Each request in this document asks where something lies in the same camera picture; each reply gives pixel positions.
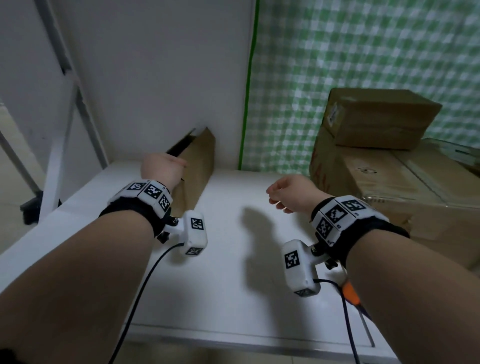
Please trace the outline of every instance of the white table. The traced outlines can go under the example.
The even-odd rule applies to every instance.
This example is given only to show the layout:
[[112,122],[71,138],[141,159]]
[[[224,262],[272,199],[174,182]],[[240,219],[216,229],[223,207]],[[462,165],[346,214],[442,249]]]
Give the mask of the white table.
[[[94,220],[107,200],[139,175],[138,162],[115,162],[0,256],[0,291],[35,261]],[[131,340],[174,340],[332,360],[352,360],[340,296],[323,284],[300,298],[284,283],[280,245],[313,242],[306,219],[269,205],[266,188],[279,175],[216,170],[196,210],[202,212],[208,247],[184,258],[175,250],[151,276],[129,330]],[[166,245],[173,244],[172,238]],[[154,249],[147,271],[165,250]],[[341,270],[317,267],[319,277]],[[348,305],[360,358],[398,363],[367,318],[374,347],[358,311]]]

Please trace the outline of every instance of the green checkered curtain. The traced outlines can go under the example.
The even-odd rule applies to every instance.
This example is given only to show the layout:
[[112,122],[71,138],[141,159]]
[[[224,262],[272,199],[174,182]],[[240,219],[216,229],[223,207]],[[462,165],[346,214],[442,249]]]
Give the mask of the green checkered curtain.
[[426,137],[480,147],[480,1],[257,0],[244,170],[303,173],[332,87],[443,104]]

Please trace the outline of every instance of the floor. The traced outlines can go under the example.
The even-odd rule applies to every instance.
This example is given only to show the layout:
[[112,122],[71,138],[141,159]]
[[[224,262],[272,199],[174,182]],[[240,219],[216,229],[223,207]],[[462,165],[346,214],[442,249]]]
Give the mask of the floor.
[[[0,131],[43,188],[45,174],[28,148],[7,109],[0,102]],[[33,226],[23,224],[20,205],[34,197],[15,166],[0,148],[0,254]],[[328,364],[330,361],[170,344],[124,343],[117,364]]]

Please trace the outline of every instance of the forearm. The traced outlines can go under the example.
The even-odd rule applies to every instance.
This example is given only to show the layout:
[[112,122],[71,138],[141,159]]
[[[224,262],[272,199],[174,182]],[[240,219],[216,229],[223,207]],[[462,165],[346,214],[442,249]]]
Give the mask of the forearm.
[[365,234],[347,257],[362,304],[399,359],[469,363],[480,355],[480,279],[387,231]]
[[108,361],[153,241],[133,211],[83,228],[0,295],[0,348],[29,364]]

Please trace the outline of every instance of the black and white square marker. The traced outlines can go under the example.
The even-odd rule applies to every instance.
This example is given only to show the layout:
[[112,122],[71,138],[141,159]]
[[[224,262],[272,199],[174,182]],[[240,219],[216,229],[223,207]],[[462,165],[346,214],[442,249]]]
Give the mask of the black and white square marker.
[[325,218],[322,218],[317,225],[317,231],[325,241],[327,240],[327,236],[332,229],[333,225]]
[[147,188],[144,189],[143,193],[152,196],[156,200],[161,195],[162,190],[156,188],[152,184],[149,184]]
[[303,290],[296,291],[295,293],[300,297],[309,297],[315,294],[315,292],[312,291],[310,288],[304,288]]
[[358,211],[358,210],[366,209],[366,207],[362,205],[360,202],[358,202],[357,200],[348,200],[348,201],[343,201],[342,203],[350,211]]
[[285,254],[285,267],[292,268],[300,264],[299,255],[296,250],[291,253]]
[[203,230],[204,221],[201,218],[190,218],[192,220],[192,229]]
[[168,207],[170,206],[170,202],[168,202],[168,199],[165,195],[163,195],[162,198],[160,198],[158,203],[159,203],[160,207],[162,208],[162,210],[164,212],[167,212]]
[[146,184],[146,182],[134,182],[129,188],[127,188],[127,191],[141,191]]
[[198,255],[202,252],[203,248],[190,248],[189,250],[187,250],[187,252],[185,253],[185,255]]
[[342,206],[340,205],[335,205],[333,206],[326,214],[330,221],[334,224],[339,222],[342,218],[348,215],[348,212],[346,212]]

